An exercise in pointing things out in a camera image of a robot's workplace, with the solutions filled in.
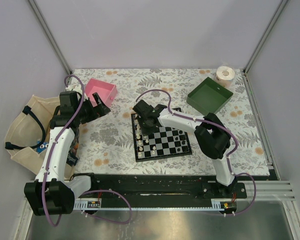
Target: white wall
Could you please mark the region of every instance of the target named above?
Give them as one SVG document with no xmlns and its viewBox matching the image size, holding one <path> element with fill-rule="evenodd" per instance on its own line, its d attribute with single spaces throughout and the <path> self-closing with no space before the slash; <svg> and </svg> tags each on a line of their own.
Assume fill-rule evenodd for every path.
<svg viewBox="0 0 300 240">
<path fill-rule="evenodd" d="M 280 175 L 300 209 L 300 0 L 290 1 L 248 73 Z"/>
<path fill-rule="evenodd" d="M 243 68 L 280 0 L 37 0 L 71 68 Z"/>
<path fill-rule="evenodd" d="M 57 96 L 64 76 L 26 0 L 0 0 L 0 240 L 11 236 L 25 183 L 34 179 L 10 160 L 6 132 L 32 94 Z"/>
</svg>

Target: reflective floor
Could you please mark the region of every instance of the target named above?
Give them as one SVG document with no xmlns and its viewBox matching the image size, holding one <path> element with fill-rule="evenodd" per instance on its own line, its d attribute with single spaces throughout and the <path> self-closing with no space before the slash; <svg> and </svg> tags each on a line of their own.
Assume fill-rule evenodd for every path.
<svg viewBox="0 0 300 240">
<path fill-rule="evenodd" d="M 97 215 L 116 221 L 128 217 L 125 211 L 100 211 Z M 134 211 L 133 220 L 127 225 L 85 218 L 75 212 L 63 215 L 60 225 L 53 228 L 44 216 L 33 216 L 26 239 L 292 240 L 293 237 L 279 202 L 256 202 L 247 213 L 226 218 L 193 211 Z"/>
</svg>

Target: pink tray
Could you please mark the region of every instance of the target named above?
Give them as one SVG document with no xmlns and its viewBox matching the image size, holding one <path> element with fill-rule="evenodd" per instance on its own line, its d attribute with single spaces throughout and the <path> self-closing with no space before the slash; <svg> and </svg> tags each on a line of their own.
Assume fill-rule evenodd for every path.
<svg viewBox="0 0 300 240">
<path fill-rule="evenodd" d="M 107 107 L 110 107 L 118 93 L 118 90 L 115 84 L 91 78 L 85 86 L 85 94 L 88 98 L 90 98 L 92 106 L 95 107 L 97 106 L 97 103 L 95 102 L 95 99 L 92 96 L 92 94 L 94 93 L 98 93 L 103 103 Z"/>
</svg>

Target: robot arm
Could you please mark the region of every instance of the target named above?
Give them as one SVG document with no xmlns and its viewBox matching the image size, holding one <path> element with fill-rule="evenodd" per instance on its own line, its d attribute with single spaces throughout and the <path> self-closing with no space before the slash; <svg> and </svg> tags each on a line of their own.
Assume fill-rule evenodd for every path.
<svg viewBox="0 0 300 240">
<path fill-rule="evenodd" d="M 79 125 L 91 122 L 110 112 L 110 109 L 102 102 L 97 93 L 94 93 L 93 97 L 97 106 L 93 107 L 90 100 L 86 99 L 78 115 L 73 119 L 68 128 L 62 132 L 55 143 L 54 150 L 51 152 L 51 147 L 56 136 L 72 118 L 79 106 L 78 93 L 76 91 L 65 91 L 59 96 L 60 106 L 55 109 L 50 123 L 49 146 L 42 167 L 35 177 L 35 181 L 26 183 L 24 187 L 24 194 L 34 214 L 37 216 L 45 214 L 41 189 L 49 155 L 51 157 L 45 184 L 45 200 L 49 214 L 70 214 L 73 211 L 75 200 L 91 188 L 91 179 L 89 176 L 77 176 L 72 181 L 65 183 L 64 175 L 68 152 L 75 139 Z"/>
<path fill-rule="evenodd" d="M 144 100 L 140 100 L 133 110 L 138 114 L 137 120 L 143 134 L 154 133 L 158 127 L 171 127 L 194 134 L 201 151 L 212 159 L 216 180 L 226 187 L 234 181 L 235 177 L 230 173 L 227 159 L 224 156 L 230 147 L 231 137 L 228 133 L 207 123 L 191 121 L 172 115 L 167 107 L 161 104 L 153 108 Z M 193 116 L 185 113 L 182 115 L 194 119 L 203 119 L 203 116 Z M 209 113 L 204 119 L 224 127 L 213 113 Z"/>
</svg>

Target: toilet paper roll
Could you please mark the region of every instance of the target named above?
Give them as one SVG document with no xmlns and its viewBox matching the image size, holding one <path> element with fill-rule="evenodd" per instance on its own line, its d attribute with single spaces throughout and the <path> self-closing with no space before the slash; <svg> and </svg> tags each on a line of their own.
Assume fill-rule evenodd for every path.
<svg viewBox="0 0 300 240">
<path fill-rule="evenodd" d="M 215 81 L 221 86 L 227 88 L 231 85 L 235 78 L 235 71 L 228 66 L 220 66 L 216 70 Z"/>
</svg>

